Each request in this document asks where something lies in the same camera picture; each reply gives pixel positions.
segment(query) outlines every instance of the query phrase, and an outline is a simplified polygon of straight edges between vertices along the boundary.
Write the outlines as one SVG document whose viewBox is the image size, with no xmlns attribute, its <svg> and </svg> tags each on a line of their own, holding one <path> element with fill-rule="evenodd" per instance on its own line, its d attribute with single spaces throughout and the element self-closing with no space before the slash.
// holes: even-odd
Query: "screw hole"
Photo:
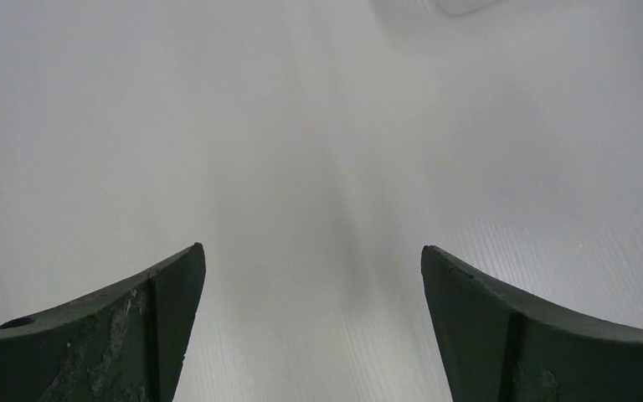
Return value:
<svg viewBox="0 0 643 402">
<path fill-rule="evenodd" d="M 20 317 L 1 324 L 0 329 L 23 327 L 24 325 L 29 325 L 34 322 L 35 320 L 33 320 L 31 317 Z"/>
</svg>

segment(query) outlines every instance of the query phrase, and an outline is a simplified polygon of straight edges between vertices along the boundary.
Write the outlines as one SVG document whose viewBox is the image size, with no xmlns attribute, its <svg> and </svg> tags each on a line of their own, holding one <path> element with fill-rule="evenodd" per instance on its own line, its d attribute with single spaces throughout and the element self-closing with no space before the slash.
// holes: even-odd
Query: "black plastic part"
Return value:
<svg viewBox="0 0 643 402">
<path fill-rule="evenodd" d="M 124 281 L 1 325 L 0 401 L 171 401 L 205 273 L 196 244 Z"/>
<path fill-rule="evenodd" d="M 455 402 L 643 401 L 643 329 L 563 308 L 433 246 L 422 274 Z"/>
</svg>

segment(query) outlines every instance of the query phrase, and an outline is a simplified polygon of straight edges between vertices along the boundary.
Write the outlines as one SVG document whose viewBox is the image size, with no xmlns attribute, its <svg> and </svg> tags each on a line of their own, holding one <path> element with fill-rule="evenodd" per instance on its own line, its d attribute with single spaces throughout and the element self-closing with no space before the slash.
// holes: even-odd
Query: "gray surface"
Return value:
<svg viewBox="0 0 643 402">
<path fill-rule="evenodd" d="M 450 400 L 436 244 L 643 327 L 643 2 L 0 1 L 0 322 L 201 241 L 177 400 Z"/>
</svg>

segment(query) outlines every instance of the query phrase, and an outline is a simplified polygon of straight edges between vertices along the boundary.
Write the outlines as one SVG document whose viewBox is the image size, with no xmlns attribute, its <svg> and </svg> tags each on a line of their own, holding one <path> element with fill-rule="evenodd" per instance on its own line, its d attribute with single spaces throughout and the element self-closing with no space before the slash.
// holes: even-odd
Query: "worn black surface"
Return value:
<svg viewBox="0 0 643 402">
<path fill-rule="evenodd" d="M 171 401 L 204 260 L 196 244 L 124 281 L 1 325 L 0 401 Z"/>
<path fill-rule="evenodd" d="M 545 301 L 437 247 L 425 297 L 455 402 L 643 401 L 643 330 Z"/>
</svg>

